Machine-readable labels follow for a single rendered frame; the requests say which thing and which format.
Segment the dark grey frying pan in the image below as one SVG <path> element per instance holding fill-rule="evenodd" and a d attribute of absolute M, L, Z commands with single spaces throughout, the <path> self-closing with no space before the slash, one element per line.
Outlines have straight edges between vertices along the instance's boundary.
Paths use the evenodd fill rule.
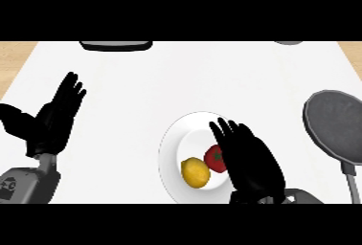
<path fill-rule="evenodd" d="M 362 166 L 362 100 L 337 90 L 314 92 L 303 106 L 303 124 L 314 145 L 341 163 L 350 200 L 362 204 L 354 182 Z"/>

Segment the red tomato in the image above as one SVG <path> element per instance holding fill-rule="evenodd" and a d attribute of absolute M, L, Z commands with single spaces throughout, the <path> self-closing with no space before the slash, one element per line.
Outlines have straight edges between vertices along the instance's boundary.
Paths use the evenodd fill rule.
<path fill-rule="evenodd" d="M 226 171 L 226 165 L 223 163 L 221 150 L 220 150 L 218 145 L 212 145 L 209 149 L 207 150 L 204 154 L 204 162 L 208 168 L 214 172 L 221 173 Z"/>

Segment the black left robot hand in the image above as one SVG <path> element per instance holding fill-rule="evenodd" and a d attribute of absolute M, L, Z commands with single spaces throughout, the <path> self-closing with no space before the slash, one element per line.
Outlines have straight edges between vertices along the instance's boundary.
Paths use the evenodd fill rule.
<path fill-rule="evenodd" d="M 38 158 L 44 153 L 57 155 L 65 149 L 84 95 L 78 75 L 69 72 L 35 117 L 0 103 L 0 123 L 6 132 L 25 140 L 26 157 Z"/>

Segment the white round plate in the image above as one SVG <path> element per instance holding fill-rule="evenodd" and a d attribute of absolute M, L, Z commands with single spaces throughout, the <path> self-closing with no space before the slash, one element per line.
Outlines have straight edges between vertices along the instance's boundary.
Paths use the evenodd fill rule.
<path fill-rule="evenodd" d="M 227 172 L 211 171 L 204 187 L 192 188 L 181 178 L 181 161 L 190 157 L 204 159 L 215 144 L 209 122 L 224 119 L 215 113 L 199 111 L 181 116 L 164 134 L 158 148 L 158 172 L 164 189 L 173 200 L 184 204 L 227 204 L 233 186 Z"/>

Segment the yellow lemon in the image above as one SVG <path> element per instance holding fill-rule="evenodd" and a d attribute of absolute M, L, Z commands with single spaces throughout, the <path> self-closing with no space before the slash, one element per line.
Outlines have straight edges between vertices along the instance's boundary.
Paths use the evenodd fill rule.
<path fill-rule="evenodd" d="M 180 162 L 180 176 L 192 188 L 202 188 L 208 184 L 211 178 L 207 164 L 195 157 L 187 158 Z"/>

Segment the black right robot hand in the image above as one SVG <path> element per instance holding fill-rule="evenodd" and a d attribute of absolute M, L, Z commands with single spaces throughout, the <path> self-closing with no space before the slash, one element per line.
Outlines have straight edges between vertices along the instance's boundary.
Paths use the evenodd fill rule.
<path fill-rule="evenodd" d="M 218 118 L 209 128 L 221 151 L 233 185 L 230 204 L 258 204 L 270 197 L 274 204 L 285 199 L 285 181 L 279 163 L 263 141 L 242 123 Z"/>

